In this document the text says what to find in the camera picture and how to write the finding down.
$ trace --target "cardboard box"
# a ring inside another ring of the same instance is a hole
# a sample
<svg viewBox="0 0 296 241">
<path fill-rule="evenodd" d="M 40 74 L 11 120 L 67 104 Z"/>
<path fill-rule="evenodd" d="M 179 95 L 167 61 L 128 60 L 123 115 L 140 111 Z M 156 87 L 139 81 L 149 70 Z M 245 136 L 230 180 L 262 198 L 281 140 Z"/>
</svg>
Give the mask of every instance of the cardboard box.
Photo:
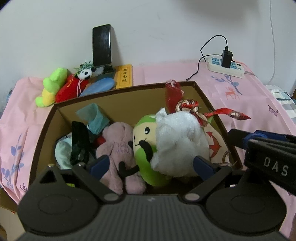
<svg viewBox="0 0 296 241">
<path fill-rule="evenodd" d="M 6 208 L 10 211 L 17 211 L 17 204 L 11 199 L 11 197 L 4 191 L 3 188 L 0 188 L 0 207 Z"/>
<path fill-rule="evenodd" d="M 184 98 L 197 100 L 202 113 L 214 110 L 195 82 L 181 82 L 181 86 L 185 92 Z M 134 126 L 144 115 L 154 114 L 166 106 L 165 83 L 116 89 L 55 104 L 47 117 L 36 146 L 29 184 L 48 164 L 56 163 L 54 156 L 56 140 L 71 132 L 72 121 L 82 121 L 75 112 L 91 103 L 98 104 L 111 121 L 125 122 Z M 239 156 L 235 147 L 228 144 L 227 131 L 217 115 L 214 116 L 211 125 L 223 136 L 230 151 L 230 161 L 235 163 L 239 160 Z M 241 162 L 238 161 L 234 168 L 242 168 Z M 15 210 L 7 198 L 1 201 L 1 205 Z"/>
<path fill-rule="evenodd" d="M 2 238 L 3 241 L 7 240 L 6 231 L 3 227 L 0 226 L 0 239 Z"/>
</svg>

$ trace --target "screw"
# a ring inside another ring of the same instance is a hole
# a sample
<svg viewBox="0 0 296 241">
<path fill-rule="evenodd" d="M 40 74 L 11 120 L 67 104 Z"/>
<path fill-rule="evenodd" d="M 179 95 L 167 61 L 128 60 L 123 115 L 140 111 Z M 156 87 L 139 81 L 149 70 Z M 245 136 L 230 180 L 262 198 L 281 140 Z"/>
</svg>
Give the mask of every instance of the screw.
<svg viewBox="0 0 296 241">
<path fill-rule="evenodd" d="M 79 162 L 79 163 L 77 163 L 77 165 L 82 167 L 82 168 L 85 168 L 85 163 L 84 162 Z"/>
<path fill-rule="evenodd" d="M 104 199 L 108 202 L 116 201 L 119 196 L 116 193 L 108 193 L 104 196 Z"/>
<path fill-rule="evenodd" d="M 200 198 L 200 196 L 196 193 L 187 193 L 185 195 L 185 199 L 187 201 L 197 201 Z"/>
</svg>

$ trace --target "phone screen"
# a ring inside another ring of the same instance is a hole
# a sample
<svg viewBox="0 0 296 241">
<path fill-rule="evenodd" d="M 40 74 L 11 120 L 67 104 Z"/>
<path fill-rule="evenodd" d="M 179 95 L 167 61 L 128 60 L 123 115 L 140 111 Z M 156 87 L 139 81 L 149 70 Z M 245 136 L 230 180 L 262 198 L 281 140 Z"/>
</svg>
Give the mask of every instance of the phone screen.
<svg viewBox="0 0 296 241">
<path fill-rule="evenodd" d="M 110 29 L 110 24 L 93 28 L 93 62 L 95 67 L 111 64 Z"/>
</svg>

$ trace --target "deer pattern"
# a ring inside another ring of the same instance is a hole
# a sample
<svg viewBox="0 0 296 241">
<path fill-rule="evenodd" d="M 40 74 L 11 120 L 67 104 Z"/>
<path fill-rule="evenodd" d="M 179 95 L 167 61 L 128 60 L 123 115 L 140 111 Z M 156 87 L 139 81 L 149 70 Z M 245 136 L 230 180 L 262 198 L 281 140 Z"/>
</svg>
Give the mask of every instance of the deer pattern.
<svg viewBox="0 0 296 241">
<path fill-rule="evenodd" d="M 239 96 L 235 93 L 234 89 L 231 88 L 231 87 L 226 87 L 227 90 L 229 91 L 226 91 L 225 92 L 225 95 L 226 95 L 226 99 L 228 100 L 228 96 L 230 96 L 232 99 L 237 99 L 239 98 Z"/>
</svg>

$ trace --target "plush toy eye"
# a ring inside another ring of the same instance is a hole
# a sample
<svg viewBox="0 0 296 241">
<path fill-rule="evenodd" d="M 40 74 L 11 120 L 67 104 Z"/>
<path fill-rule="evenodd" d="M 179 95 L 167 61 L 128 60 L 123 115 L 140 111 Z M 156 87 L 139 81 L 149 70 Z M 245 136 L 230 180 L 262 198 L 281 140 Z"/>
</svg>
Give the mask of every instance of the plush toy eye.
<svg viewBox="0 0 296 241">
<path fill-rule="evenodd" d="M 146 128 L 145 128 L 145 134 L 148 134 L 149 132 L 150 132 L 149 127 L 146 127 Z"/>
</svg>

